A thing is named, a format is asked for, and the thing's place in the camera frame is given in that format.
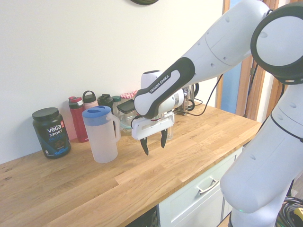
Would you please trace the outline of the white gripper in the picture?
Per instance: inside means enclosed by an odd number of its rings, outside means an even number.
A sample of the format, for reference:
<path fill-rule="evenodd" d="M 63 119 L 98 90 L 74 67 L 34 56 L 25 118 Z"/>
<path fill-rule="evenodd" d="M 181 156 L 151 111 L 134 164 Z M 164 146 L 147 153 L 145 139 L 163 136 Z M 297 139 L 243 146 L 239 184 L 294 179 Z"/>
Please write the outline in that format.
<path fill-rule="evenodd" d="M 132 122 L 132 137 L 135 140 L 140 140 L 145 154 L 149 155 L 146 137 L 161 131 L 161 147 L 164 148 L 167 141 L 167 129 L 172 127 L 174 122 L 175 115 L 172 112 L 163 115 L 156 121 L 144 117 L 134 119 Z"/>

